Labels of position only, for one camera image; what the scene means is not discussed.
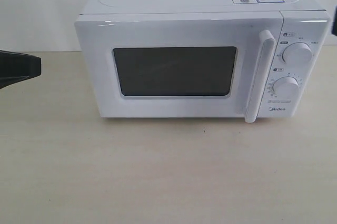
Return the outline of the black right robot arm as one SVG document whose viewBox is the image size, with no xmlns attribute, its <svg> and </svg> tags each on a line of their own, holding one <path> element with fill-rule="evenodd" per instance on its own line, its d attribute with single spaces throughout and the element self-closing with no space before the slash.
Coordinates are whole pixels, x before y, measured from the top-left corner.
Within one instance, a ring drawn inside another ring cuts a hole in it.
<svg viewBox="0 0 337 224">
<path fill-rule="evenodd" d="M 337 36 L 337 7 L 335 8 L 335 12 L 333 16 L 331 34 L 334 36 Z"/>
</svg>

